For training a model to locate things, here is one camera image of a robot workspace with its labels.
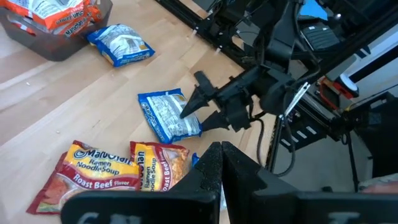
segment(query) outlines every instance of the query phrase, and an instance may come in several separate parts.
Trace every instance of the wood grain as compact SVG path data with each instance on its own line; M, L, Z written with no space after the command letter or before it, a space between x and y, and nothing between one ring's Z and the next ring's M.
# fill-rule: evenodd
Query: wood grain
M60 223L58 216L25 211L43 187L60 155L74 139L120 156L129 141L157 141L137 94L181 88L190 96L193 73L204 70L215 86L242 69L153 0L114 0L109 24L135 28L156 54L143 62L113 68L87 46L64 62L49 62L7 37L0 28L0 223ZM202 17L191 0L184 0ZM197 112L203 121L216 110ZM265 160L274 116L265 116ZM178 142L200 155L213 141L230 141L256 161L259 124L238 133L212 130ZM227 211L220 223L229 223Z

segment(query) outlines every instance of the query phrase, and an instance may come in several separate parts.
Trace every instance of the wooden floor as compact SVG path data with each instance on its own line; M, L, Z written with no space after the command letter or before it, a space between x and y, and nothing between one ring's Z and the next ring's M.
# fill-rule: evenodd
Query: wooden floor
M190 0L191 9L204 15ZM74 139L120 156L129 141L156 141L137 102L137 94L181 88L189 97L193 73L204 70L215 86L228 82L241 67L198 37L153 0L114 0L109 24L135 28L155 50L143 62L113 68L91 46L64 62L49 62L11 40L0 28L0 223L60 223L58 216L25 211ZM215 106L198 113L203 121ZM275 118L269 128L263 158ZM235 133L212 130L180 141L199 155L213 141L230 141L255 158L259 124ZM221 223L228 223L226 211Z

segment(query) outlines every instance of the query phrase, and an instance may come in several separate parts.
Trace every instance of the white and blue packet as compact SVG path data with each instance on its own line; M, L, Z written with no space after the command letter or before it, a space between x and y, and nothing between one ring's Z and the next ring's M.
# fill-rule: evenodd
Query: white and blue packet
M87 40L91 45L95 45L114 67L138 62L155 54L134 29L123 24L97 30L87 35Z
M161 143L171 144L201 135L201 124L194 114L180 118L187 104L181 89L138 94L138 100L146 120Z

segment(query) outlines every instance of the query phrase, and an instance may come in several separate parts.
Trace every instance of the plastic bin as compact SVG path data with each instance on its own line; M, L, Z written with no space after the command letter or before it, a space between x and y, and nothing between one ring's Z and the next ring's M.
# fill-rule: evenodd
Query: plastic bin
M88 44L85 35L107 25L112 6L113 4L110 0L101 0L101 4L99 4L98 7L102 12L102 20L84 28L77 35L72 37L46 34L23 19L18 19L18 22L31 28L35 33L35 35L29 34L9 21L8 18L15 18L15 14L5 8L0 8L0 22L10 38L33 50L47 60L60 62L72 56Z

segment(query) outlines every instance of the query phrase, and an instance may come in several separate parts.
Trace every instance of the brown plastic tray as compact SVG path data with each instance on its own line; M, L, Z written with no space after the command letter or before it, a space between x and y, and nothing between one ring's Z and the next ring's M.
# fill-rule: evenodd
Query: brown plastic tray
M29 34L9 21L8 17L15 17L15 14L5 8L0 8L0 22L10 38L33 50L47 60L60 62L88 44L85 35L106 27L112 6L113 4L110 0L101 0L101 4L99 4L98 7L102 12L103 19L92 26L84 28L77 35L72 37L47 34L30 25L23 19L19 19L18 22L31 28L35 35Z

